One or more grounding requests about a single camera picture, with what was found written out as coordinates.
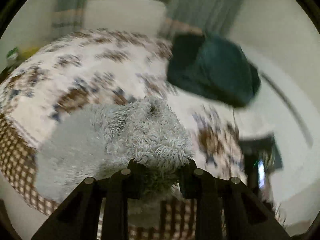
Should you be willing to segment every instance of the silver screw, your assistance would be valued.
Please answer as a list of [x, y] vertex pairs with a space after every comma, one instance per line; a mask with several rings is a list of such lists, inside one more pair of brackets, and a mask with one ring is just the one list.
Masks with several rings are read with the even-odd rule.
[[241, 180], [240, 180], [238, 177], [232, 177], [232, 178], [231, 178], [231, 182], [234, 183], [234, 184], [239, 184], [240, 181], [241, 181]]
[[196, 174], [196, 175], [202, 175], [202, 174], [203, 174], [203, 170], [202, 170], [202, 169], [195, 169], [195, 170], [194, 170], [194, 174]]
[[121, 170], [121, 174], [122, 175], [129, 175], [130, 174], [130, 169], [123, 169], [123, 170]]
[[94, 178], [93, 177], [88, 177], [84, 180], [85, 184], [92, 184], [94, 182]]

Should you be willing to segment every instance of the white wall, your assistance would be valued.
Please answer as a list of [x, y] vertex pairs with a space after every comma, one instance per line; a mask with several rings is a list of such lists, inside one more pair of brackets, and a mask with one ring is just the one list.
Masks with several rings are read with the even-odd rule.
[[0, 71], [5, 56], [13, 48], [43, 46], [50, 41], [55, 0], [28, 0], [10, 22], [0, 39]]
[[229, 38], [284, 91], [311, 131], [308, 147], [287, 107], [262, 82], [248, 108], [276, 127], [284, 169], [271, 176], [275, 201], [287, 224], [312, 221], [320, 210], [320, 35], [295, 0], [244, 0]]

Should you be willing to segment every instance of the gray fluffy cloth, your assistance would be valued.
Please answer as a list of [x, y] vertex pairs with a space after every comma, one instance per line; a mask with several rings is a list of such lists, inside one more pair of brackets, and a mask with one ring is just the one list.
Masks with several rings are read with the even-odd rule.
[[86, 106], [37, 153], [35, 187], [61, 203], [86, 177], [110, 177], [134, 158], [148, 168], [143, 199], [168, 195], [177, 169], [192, 157], [191, 141], [165, 101], [146, 97], [125, 106]]

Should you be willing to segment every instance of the gray curtain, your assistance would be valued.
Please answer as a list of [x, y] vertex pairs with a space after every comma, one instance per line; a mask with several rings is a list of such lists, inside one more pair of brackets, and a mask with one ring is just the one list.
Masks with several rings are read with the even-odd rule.
[[177, 32], [228, 32], [243, 0], [170, 0], [161, 35]]
[[52, 38], [79, 31], [86, 0], [57, 0], [53, 16]]

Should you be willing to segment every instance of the gray towel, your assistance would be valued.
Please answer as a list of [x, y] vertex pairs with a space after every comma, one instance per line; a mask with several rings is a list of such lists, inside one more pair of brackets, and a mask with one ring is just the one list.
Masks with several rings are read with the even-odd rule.
[[165, 101], [93, 105], [73, 113], [37, 153], [35, 186], [61, 203], [86, 177], [110, 177], [134, 158], [148, 168], [144, 198], [167, 195], [192, 157], [188, 133]]

